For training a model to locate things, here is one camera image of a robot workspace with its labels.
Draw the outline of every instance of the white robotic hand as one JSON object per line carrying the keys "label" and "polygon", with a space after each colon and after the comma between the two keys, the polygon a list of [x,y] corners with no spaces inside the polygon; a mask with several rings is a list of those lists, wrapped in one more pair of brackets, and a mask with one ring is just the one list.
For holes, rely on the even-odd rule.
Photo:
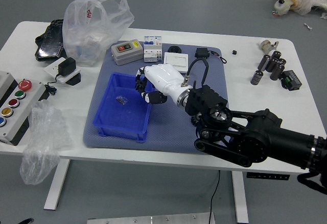
{"label": "white robotic hand", "polygon": [[[170,96],[178,107],[185,107],[189,91],[192,88],[185,83],[184,77],[171,64],[157,64],[140,68],[137,72],[136,79],[141,75],[145,76],[154,87],[164,96]],[[151,101],[151,93],[146,93],[140,90],[140,85],[137,84],[137,90],[148,103]]]}

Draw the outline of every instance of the power adapter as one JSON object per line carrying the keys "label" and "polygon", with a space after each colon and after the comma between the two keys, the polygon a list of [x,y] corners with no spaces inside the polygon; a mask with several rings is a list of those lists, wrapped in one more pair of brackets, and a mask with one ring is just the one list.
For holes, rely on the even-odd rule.
{"label": "power adapter", "polygon": [[208,58],[210,53],[207,48],[196,48],[195,57],[196,58]]}
{"label": "power adapter", "polygon": [[58,65],[58,75],[63,77],[71,74],[76,69],[76,61],[74,58],[67,58]]}

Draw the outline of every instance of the capacitor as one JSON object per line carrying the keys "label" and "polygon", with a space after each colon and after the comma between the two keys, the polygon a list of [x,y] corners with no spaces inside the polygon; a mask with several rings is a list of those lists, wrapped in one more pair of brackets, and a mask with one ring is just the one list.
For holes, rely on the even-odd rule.
{"label": "capacitor", "polygon": [[270,61],[270,55],[264,55],[264,57],[261,59],[261,62],[258,66],[259,71],[264,71],[266,69],[266,66],[268,65]]}
{"label": "capacitor", "polygon": [[274,70],[274,68],[276,67],[276,65],[278,64],[278,59],[277,58],[270,58],[270,61],[266,67],[266,71],[267,72],[272,72]]}
{"label": "capacitor", "polygon": [[271,80],[278,80],[281,75],[282,72],[284,71],[285,66],[282,64],[277,64],[276,67],[274,68],[274,70],[272,71],[271,75],[270,75],[270,79]]}
{"label": "capacitor", "polygon": [[283,59],[283,58],[280,58],[280,59],[278,60],[278,62],[279,62],[281,65],[283,65],[283,66],[285,66],[285,64],[286,64],[286,60]]}
{"label": "capacitor", "polygon": [[274,51],[272,54],[271,54],[271,60],[272,59],[274,59],[274,58],[277,58],[277,59],[279,59],[279,58],[281,58],[281,52],[279,52],[279,51]]}
{"label": "capacitor", "polygon": [[263,72],[261,72],[260,70],[257,70],[254,72],[254,75],[251,79],[251,84],[253,85],[257,85],[259,83],[259,81],[261,80],[262,76],[264,75]]}

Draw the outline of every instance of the blue storage box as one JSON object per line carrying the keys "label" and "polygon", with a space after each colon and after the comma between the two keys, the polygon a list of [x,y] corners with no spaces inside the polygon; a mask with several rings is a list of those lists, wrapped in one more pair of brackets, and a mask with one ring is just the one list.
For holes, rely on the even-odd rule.
{"label": "blue storage box", "polygon": [[[146,91],[154,89],[148,82]],[[150,109],[151,105],[135,90],[135,76],[113,72],[92,124],[98,128],[100,136],[118,136],[145,142]]]}

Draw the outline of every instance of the blue mat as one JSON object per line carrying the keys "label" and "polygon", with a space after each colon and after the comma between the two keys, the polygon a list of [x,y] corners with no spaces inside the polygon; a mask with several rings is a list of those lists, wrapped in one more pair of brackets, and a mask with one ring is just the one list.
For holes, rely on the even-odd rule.
{"label": "blue mat", "polygon": [[[178,44],[162,44],[162,51],[167,52],[171,45]],[[196,58],[194,57],[196,48],[202,46],[178,45],[182,49],[182,53],[189,55],[189,64]],[[215,51],[221,55],[218,48],[208,48],[209,51]],[[209,72],[205,84],[209,85],[220,96],[227,99],[227,89],[225,81],[225,73],[223,63],[219,58],[210,55],[207,59],[209,63]],[[145,63],[143,59],[117,66],[113,60],[111,49],[106,53],[103,61],[99,78],[92,97],[88,116],[84,128],[83,141],[87,147],[99,148],[119,148],[129,150],[147,150],[147,151],[163,151],[176,153],[193,153],[201,154],[194,147],[194,141],[197,139],[195,127],[191,124],[191,118],[183,108],[178,108],[171,97],[167,102],[160,105],[152,105],[149,123],[148,137],[144,143],[138,143],[132,139],[98,135],[98,129],[92,125],[97,109],[100,105],[102,96],[106,90],[110,75],[112,72],[121,72],[136,75],[140,67],[153,65],[155,63]],[[205,66],[203,62],[197,62],[190,73],[189,84],[193,85],[193,81],[197,81],[197,88],[201,86],[201,80]]]}

